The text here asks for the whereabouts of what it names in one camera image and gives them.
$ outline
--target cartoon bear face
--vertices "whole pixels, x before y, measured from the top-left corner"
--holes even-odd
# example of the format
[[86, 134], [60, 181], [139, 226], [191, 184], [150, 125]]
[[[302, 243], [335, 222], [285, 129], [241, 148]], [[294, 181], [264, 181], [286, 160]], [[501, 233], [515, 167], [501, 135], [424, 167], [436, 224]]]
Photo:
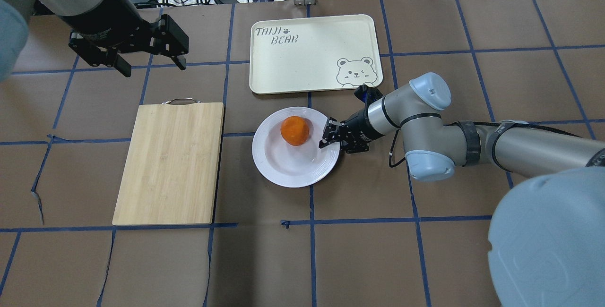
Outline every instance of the cartoon bear face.
[[374, 61], [369, 57], [363, 57], [361, 60], [348, 61], [341, 58], [337, 62], [339, 70], [337, 81], [345, 87], [346, 85], [359, 86], [363, 84], [372, 85], [378, 79], [372, 65]]

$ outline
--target orange fruit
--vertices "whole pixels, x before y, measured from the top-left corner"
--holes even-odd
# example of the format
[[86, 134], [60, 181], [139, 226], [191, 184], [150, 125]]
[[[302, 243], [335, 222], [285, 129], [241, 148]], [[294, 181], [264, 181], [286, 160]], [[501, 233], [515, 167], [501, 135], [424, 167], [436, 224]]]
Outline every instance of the orange fruit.
[[281, 137], [295, 147], [303, 145], [309, 139], [309, 124], [299, 116], [290, 116], [281, 123]]

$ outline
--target tiled surface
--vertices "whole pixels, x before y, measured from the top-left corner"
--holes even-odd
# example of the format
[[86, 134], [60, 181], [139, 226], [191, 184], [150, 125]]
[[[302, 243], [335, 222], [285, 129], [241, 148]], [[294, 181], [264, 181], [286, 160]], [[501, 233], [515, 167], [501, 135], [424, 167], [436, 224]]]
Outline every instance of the tiled surface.
[[[585, 46], [605, 43], [602, 3], [319, 0], [308, 14], [291, 1], [164, 9], [190, 36], [190, 65], [182, 72], [160, 65], [171, 64], [162, 57], [128, 55], [138, 66], [130, 78], [82, 61], [72, 70], [69, 29], [54, 17], [33, 18], [17, 74], [0, 85], [0, 273], [7, 274], [0, 305], [93, 306], [102, 295], [102, 306], [498, 306], [486, 232], [510, 188], [506, 174], [480, 165], [443, 182], [409, 182], [405, 165], [387, 167], [389, 135], [370, 152], [343, 154], [311, 187], [272, 184], [251, 158], [266, 116], [310, 105], [346, 119], [363, 104], [352, 91], [252, 94], [250, 27], [368, 14], [383, 93], [437, 72], [452, 91], [445, 122], [515, 118], [605, 139], [605, 47]], [[49, 27], [59, 34], [46, 34]], [[176, 97], [226, 105], [215, 221], [113, 227], [138, 105]], [[40, 170], [45, 225], [30, 194]]]
[[315, 230], [318, 306], [425, 305], [413, 223]]
[[208, 232], [116, 232], [102, 306], [201, 306], [208, 284]]
[[0, 305], [95, 306], [111, 245], [110, 231], [22, 233]]
[[208, 306], [311, 305], [309, 227], [214, 231]]
[[489, 227], [490, 221], [422, 223], [433, 306], [500, 305], [488, 265]]

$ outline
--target metal handle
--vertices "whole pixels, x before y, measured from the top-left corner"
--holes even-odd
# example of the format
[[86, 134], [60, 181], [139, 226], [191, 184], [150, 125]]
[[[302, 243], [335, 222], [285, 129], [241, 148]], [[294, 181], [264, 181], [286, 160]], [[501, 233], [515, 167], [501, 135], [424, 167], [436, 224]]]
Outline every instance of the metal handle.
[[170, 104], [170, 105], [186, 105], [186, 104], [174, 104], [175, 101], [192, 101], [193, 103], [201, 103], [201, 101], [199, 100], [195, 100], [193, 98], [176, 98], [174, 100], [171, 101], [165, 101], [162, 104]]

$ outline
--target wooden cutting board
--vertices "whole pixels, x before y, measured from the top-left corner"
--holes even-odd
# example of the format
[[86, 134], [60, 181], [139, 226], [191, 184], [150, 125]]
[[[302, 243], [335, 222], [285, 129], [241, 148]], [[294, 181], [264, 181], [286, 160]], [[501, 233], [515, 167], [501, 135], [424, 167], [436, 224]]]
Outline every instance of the wooden cutting board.
[[114, 225], [212, 223], [224, 105], [141, 105]]

